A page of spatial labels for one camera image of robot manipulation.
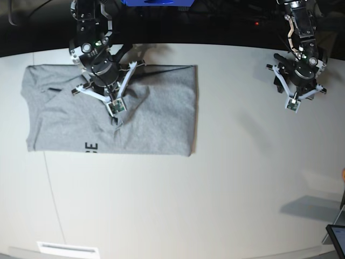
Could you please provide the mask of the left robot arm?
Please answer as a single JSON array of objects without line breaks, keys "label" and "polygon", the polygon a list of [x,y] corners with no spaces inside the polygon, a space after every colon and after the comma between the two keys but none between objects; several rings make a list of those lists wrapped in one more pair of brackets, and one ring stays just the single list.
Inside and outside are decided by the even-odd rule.
[{"label": "left robot arm", "polygon": [[317,83],[318,76],[327,66],[327,53],[318,47],[315,33],[315,11],[307,1],[277,1],[285,7],[284,19],[289,24],[287,33],[288,51],[294,59],[274,54],[277,65],[266,65],[275,74],[274,85],[279,93],[286,93],[285,109],[299,110],[305,99],[313,100],[315,94],[327,90]]}]

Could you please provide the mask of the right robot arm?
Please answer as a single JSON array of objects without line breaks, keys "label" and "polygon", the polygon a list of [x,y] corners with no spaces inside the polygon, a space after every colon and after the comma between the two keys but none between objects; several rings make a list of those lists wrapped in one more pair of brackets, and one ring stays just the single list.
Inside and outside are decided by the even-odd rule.
[{"label": "right robot arm", "polygon": [[101,101],[109,115],[115,117],[127,109],[123,95],[135,70],[145,62],[120,64],[132,44],[125,44],[116,54],[111,54],[113,19],[106,11],[106,4],[106,1],[71,2],[70,12],[77,22],[77,34],[70,41],[69,52],[87,80],[77,85],[72,94],[83,93]]}]

